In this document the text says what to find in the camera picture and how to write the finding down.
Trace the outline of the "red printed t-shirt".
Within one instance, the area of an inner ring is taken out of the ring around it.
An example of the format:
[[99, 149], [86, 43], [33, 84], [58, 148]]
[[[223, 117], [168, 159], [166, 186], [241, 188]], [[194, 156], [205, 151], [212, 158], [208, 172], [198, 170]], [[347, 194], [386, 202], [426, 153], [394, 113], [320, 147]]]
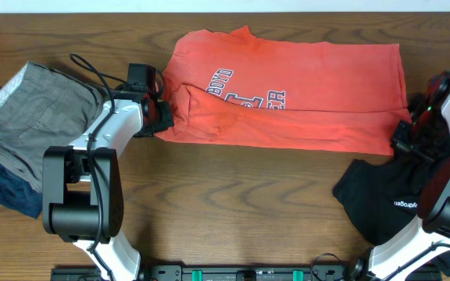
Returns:
[[176, 43], [163, 76], [174, 117], [165, 141], [390, 155], [410, 118], [397, 44], [197, 30]]

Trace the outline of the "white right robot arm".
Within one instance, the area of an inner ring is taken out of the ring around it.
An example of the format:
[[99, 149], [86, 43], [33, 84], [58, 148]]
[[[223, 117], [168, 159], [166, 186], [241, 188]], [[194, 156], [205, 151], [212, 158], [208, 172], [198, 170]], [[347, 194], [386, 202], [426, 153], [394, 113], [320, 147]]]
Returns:
[[[450, 136], [450, 71], [429, 83], [427, 111], [438, 113]], [[404, 280], [440, 254], [450, 251], [450, 157], [424, 187], [412, 221], [355, 264], [354, 280]]]

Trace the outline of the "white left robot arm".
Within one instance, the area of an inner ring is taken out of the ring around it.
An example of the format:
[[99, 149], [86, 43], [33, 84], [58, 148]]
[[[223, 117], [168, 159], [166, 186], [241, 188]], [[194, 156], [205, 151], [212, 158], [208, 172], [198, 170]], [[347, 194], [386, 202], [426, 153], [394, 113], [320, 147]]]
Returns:
[[134, 136], [173, 126], [166, 101], [116, 99], [67, 146], [51, 146], [43, 162], [42, 222], [85, 252], [93, 268], [53, 269], [53, 280], [149, 280], [141, 253], [121, 229], [123, 191], [118, 158]]

